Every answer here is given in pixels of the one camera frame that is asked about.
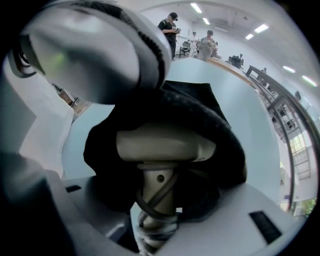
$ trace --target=ceiling light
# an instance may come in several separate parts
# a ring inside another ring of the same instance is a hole
[[[309,84],[311,84],[314,87],[317,87],[317,83],[315,81],[313,81],[312,79],[310,79],[309,77],[307,77],[306,75],[303,75],[302,78],[307,81]]]
[[[198,14],[202,14],[202,11],[196,3],[190,3],[190,5],[196,10]]]
[[[289,72],[291,72],[291,73],[296,73],[296,71],[295,71],[293,68],[291,68],[291,67],[283,66],[283,68],[284,68],[286,71],[289,71]]]
[[[262,31],[264,31],[264,30],[266,30],[266,29],[268,29],[268,28],[269,28],[269,27],[268,27],[266,24],[262,24],[260,27],[256,28],[256,29],[254,30],[254,32],[260,33],[260,32],[262,32]]]
[[[250,38],[253,38],[253,37],[254,37],[253,34],[248,34],[248,35],[245,37],[245,39],[249,40]]]
[[[203,20],[204,20],[205,24],[210,25],[210,23],[209,23],[208,19],[203,18]]]

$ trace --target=ceiling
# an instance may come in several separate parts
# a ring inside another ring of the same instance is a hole
[[[320,84],[319,72],[306,56],[305,49],[302,48],[303,45],[306,45],[304,38],[301,38],[300,41],[289,40],[289,33],[294,33],[294,31],[286,31],[282,27],[283,24],[275,23],[268,23],[269,29],[256,34],[254,30],[265,22],[259,17],[249,14],[249,12],[242,12],[232,6],[200,2],[197,4],[202,13],[197,13],[190,3],[176,3],[165,5],[165,7],[168,7],[172,12],[183,15],[183,17],[188,17],[193,23],[203,24],[203,18],[207,18],[211,24],[215,24],[216,29],[217,27],[225,28],[230,36],[234,36],[260,51],[278,67],[281,73],[303,86],[302,91],[308,92],[309,95],[316,93],[320,98],[320,85],[315,90],[314,87],[302,80],[302,75],[306,75]],[[246,40],[245,37],[248,34],[255,36]],[[291,67],[296,70],[296,73],[289,73],[282,66]]]

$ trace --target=black t-shirt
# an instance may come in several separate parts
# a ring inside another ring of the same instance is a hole
[[[161,30],[172,30],[172,29],[177,29],[176,24],[171,24],[169,21],[163,19],[159,25],[158,28]],[[176,43],[176,33],[165,33],[164,34],[166,39],[168,40],[169,43]]]

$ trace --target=black cap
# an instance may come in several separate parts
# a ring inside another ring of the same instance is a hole
[[[171,16],[171,18],[172,18],[173,20],[175,20],[176,18],[178,18],[178,14],[175,13],[175,12],[171,12],[171,13],[169,14],[169,16]]]

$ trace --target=screw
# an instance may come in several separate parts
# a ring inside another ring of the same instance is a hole
[[[159,175],[158,177],[156,177],[156,180],[157,180],[159,183],[162,183],[162,182],[164,182],[165,177],[164,177],[163,175]]]

